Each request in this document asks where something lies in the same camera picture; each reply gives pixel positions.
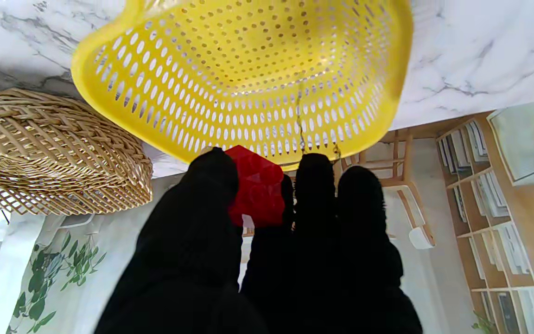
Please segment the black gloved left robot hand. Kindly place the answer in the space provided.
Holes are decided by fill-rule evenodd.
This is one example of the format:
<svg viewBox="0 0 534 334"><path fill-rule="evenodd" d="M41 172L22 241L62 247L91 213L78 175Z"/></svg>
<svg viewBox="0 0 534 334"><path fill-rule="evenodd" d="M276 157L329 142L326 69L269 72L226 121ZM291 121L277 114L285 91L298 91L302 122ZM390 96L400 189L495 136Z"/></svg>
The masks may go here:
<svg viewBox="0 0 534 334"><path fill-rule="evenodd" d="M423 333L379 178L352 166L334 180L322 154L303 156L295 182L284 176L283 224L255 229L239 284L235 162L201 154L142 227L95 333Z"/></svg>

